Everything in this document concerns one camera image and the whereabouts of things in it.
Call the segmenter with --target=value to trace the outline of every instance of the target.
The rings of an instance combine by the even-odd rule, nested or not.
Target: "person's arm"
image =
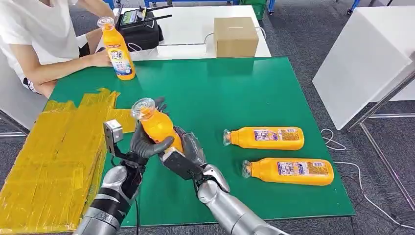
[[[36,85],[41,85],[45,82],[65,77],[86,67],[111,66],[111,61],[106,51],[66,62],[41,65],[39,58],[31,45],[9,44],[9,46],[19,62],[24,75]]]
[[[113,19],[115,18],[111,8],[103,0],[78,0],[77,4],[98,17],[110,16]]]

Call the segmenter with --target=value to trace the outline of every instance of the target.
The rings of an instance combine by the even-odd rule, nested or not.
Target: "black shorts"
[[[88,43],[86,43],[83,47],[79,48],[79,58],[90,54],[90,45]]]
[[[83,47],[79,48],[79,58],[84,57],[89,54],[91,54],[91,52],[90,52],[90,45],[88,43],[86,43]],[[35,90],[33,83],[26,77],[23,79],[23,85],[25,85],[29,90],[33,91],[34,93],[39,94]]]

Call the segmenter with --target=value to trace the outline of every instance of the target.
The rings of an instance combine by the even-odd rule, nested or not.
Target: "yellow tape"
[[[75,230],[99,190],[106,147],[103,122],[133,132],[130,110],[115,110],[119,93],[99,89],[73,102],[49,101],[0,192],[0,234]]]

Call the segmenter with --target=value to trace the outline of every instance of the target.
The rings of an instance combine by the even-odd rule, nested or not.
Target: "white chair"
[[[1,50],[0,77],[0,118],[21,131],[0,133],[0,138],[25,136],[32,129],[47,99],[23,87]]]

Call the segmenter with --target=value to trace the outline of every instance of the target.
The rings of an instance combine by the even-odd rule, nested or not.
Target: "orange bottle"
[[[223,144],[242,148],[299,150],[304,145],[304,134],[298,127],[243,127],[223,131]]]
[[[114,20],[108,16],[102,17],[98,20],[98,26],[102,29],[102,42],[118,78],[121,80],[133,79],[136,75],[136,69],[124,38],[114,27]]]
[[[182,140],[174,131],[173,122],[169,116],[156,109],[153,99],[140,99],[131,108],[131,113],[135,119],[140,120],[144,131],[154,142],[158,143],[172,136],[174,141],[171,146],[183,152]]]
[[[298,185],[329,185],[334,179],[330,162],[306,158],[264,158],[258,162],[244,161],[244,178],[256,177],[265,182]]]

